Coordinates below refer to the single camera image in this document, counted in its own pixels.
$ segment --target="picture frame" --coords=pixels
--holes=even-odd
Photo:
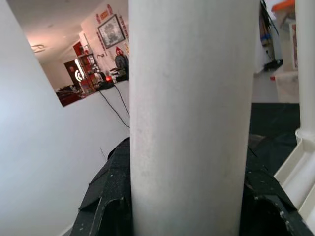
[[[106,49],[126,39],[116,14],[99,26],[98,31]]]

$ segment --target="white ceiling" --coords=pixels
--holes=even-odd
[[[30,45],[43,44],[36,53],[41,63],[56,60],[79,40],[81,22],[104,0],[8,0]]]

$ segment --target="black power cord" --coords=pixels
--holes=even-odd
[[[115,84],[114,84],[114,86],[115,86],[115,88],[117,89],[117,91],[118,91],[118,93],[119,93],[120,98],[122,99],[122,102],[123,102],[124,107],[125,107],[125,109],[126,109],[126,111],[127,111],[127,113],[128,113],[128,116],[130,117],[129,111],[128,111],[127,106],[126,106],[126,104],[125,104],[125,102],[124,102],[124,99],[123,99],[122,94],[120,93],[119,89],[117,88],[117,86],[116,86]]]
[[[105,99],[105,101],[107,102],[107,104],[113,109],[113,111],[118,115],[118,117],[119,117],[119,119],[122,121],[122,123],[123,123],[126,127],[130,128],[130,126],[126,125],[126,123],[123,121],[123,119],[122,119],[121,116],[118,114],[118,112],[113,108],[113,106],[110,105],[109,101],[108,101],[107,98],[104,96],[104,94],[101,93],[101,91],[99,91],[99,93],[100,93],[100,95],[102,95],[102,97]]]

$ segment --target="white cylindrical pole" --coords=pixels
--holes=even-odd
[[[136,236],[238,235],[257,0],[130,0]]]
[[[302,137],[315,137],[315,1],[296,0]]]

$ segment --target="floor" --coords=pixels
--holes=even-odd
[[[261,72],[254,76],[252,102],[278,102],[276,82],[270,80],[273,71]]]

